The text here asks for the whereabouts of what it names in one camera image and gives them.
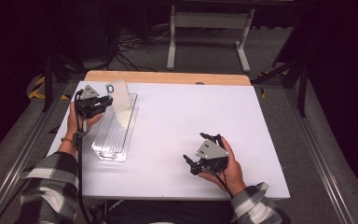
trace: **clear plastic container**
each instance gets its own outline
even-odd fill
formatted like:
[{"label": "clear plastic container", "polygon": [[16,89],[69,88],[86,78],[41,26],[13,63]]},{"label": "clear plastic container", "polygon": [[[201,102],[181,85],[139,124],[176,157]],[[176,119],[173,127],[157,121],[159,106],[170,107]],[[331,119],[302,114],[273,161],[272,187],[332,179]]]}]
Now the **clear plastic container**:
[{"label": "clear plastic container", "polygon": [[130,147],[133,127],[138,113],[137,94],[130,93],[131,108],[115,114],[107,108],[97,132],[92,149],[103,161],[125,161]]}]

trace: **bracelet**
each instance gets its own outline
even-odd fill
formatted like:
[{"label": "bracelet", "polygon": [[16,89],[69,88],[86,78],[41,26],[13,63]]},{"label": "bracelet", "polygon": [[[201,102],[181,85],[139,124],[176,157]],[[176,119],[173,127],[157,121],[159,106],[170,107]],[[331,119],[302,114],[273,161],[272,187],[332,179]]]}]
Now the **bracelet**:
[{"label": "bracelet", "polygon": [[70,143],[72,143],[72,144],[74,143],[74,141],[72,141],[72,140],[69,139],[69,138],[65,138],[65,137],[62,138],[61,141],[62,141],[62,142],[63,142],[63,141],[67,141],[67,142],[70,142]]}]

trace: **plaid shirt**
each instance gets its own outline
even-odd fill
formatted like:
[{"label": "plaid shirt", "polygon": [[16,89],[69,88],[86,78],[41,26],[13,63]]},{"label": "plaid shirt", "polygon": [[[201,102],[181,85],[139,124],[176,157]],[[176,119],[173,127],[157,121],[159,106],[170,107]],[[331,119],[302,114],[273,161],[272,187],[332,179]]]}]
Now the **plaid shirt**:
[{"label": "plaid shirt", "polygon": [[[67,153],[56,152],[25,170],[31,178],[21,195],[21,214],[16,223],[74,223],[77,209],[77,161]],[[265,183],[246,188],[231,204],[232,221],[241,223],[290,223],[290,218],[265,197]]]}]

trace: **white tabletop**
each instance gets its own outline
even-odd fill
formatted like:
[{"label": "white tabletop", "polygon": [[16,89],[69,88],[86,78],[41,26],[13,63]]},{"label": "white tabletop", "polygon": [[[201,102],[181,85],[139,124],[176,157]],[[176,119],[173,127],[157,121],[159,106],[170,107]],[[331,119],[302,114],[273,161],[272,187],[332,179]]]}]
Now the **white tabletop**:
[{"label": "white tabletop", "polygon": [[[106,82],[82,81],[106,95]],[[216,185],[192,175],[203,142],[200,133],[225,136],[241,164],[246,185],[266,182],[267,197],[290,194],[260,105],[251,86],[128,83],[139,107],[125,162],[99,161],[91,144],[96,127],[84,138],[83,194],[86,197],[150,200],[228,200]],[[67,115],[48,154],[66,133]]]}]

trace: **black pants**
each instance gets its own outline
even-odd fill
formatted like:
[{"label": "black pants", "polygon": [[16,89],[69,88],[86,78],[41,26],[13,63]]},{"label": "black pants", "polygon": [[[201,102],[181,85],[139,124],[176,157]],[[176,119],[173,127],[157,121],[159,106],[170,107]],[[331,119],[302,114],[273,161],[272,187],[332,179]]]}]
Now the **black pants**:
[{"label": "black pants", "polygon": [[228,224],[233,216],[229,201],[107,201],[108,224]]}]

